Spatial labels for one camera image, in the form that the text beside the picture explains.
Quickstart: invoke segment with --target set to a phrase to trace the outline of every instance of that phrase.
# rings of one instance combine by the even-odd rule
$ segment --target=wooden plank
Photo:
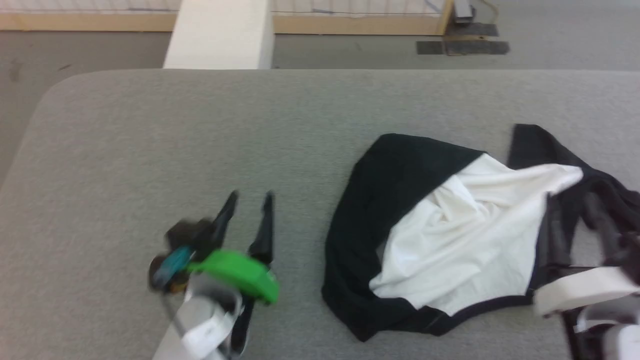
[[[452,1],[444,10],[451,15]],[[0,14],[0,30],[21,31],[172,31],[175,14]],[[280,34],[442,35],[447,17],[298,17],[274,16]]]

